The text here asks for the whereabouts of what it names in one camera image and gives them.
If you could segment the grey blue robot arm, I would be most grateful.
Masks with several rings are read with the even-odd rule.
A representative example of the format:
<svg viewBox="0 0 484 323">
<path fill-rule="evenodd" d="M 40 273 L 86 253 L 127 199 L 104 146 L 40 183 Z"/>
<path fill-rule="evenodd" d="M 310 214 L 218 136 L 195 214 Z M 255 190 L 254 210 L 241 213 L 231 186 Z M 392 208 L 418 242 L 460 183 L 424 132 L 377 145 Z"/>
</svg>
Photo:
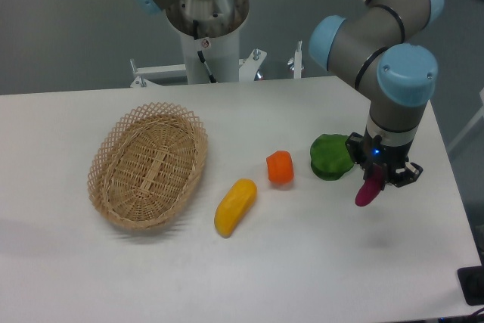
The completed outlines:
<svg viewBox="0 0 484 323">
<path fill-rule="evenodd" d="M 239 82 L 239 30 L 248 0 L 138 0 L 162 11 L 181 38 L 189 83 Z M 438 77 L 435 57 L 409 39 L 442 12 L 445 0 L 363 0 L 368 12 L 350 21 L 324 18 L 309 40 L 309 54 L 371 103 L 363 135 L 346 149 L 365 179 L 402 187 L 422 169 L 408 159 Z"/>
</svg>

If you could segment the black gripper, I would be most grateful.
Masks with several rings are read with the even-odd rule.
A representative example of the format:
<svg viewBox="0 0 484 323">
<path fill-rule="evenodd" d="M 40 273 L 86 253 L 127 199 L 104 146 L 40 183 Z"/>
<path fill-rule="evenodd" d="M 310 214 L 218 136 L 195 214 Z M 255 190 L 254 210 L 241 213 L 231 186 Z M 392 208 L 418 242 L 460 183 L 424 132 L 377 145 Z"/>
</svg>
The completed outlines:
<svg viewBox="0 0 484 323">
<path fill-rule="evenodd" d="M 375 141 L 368 131 L 364 136 L 352 132 L 345 141 L 349 157 L 354 164 L 364 170 L 364 180 L 371 179 L 376 172 L 381 172 L 382 187 L 391 184 L 397 188 L 416 182 L 423 168 L 408 161 L 411 143 L 398 147 L 383 145 L 380 137 Z"/>
</svg>

